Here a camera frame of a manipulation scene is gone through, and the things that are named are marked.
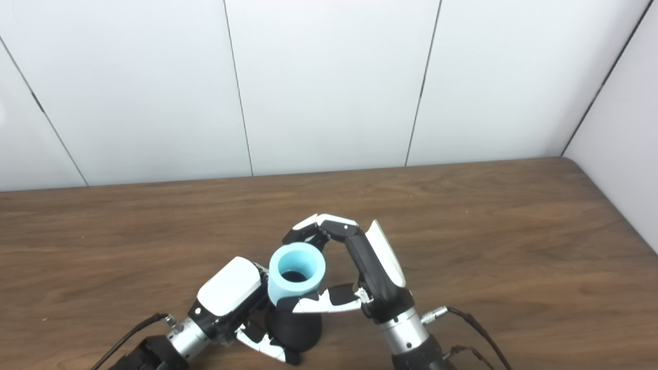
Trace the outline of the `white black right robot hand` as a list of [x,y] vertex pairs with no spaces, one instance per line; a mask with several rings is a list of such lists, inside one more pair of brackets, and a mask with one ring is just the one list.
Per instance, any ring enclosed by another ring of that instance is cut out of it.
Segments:
[[364,231],[341,216],[314,214],[294,225],[285,244],[305,242],[323,251],[329,241],[342,243],[359,276],[357,283],[340,284],[300,297],[280,298],[277,310],[294,314],[341,313],[362,310],[375,323],[385,323],[410,309],[414,302],[402,268],[380,225],[374,220]]

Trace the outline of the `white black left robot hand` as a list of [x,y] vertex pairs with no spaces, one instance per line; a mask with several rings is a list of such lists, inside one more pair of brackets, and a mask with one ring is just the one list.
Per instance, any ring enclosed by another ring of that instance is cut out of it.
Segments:
[[198,290],[188,318],[199,329],[200,340],[228,347],[235,341],[275,360],[297,366],[299,354],[251,320],[269,304],[268,269],[237,256]]

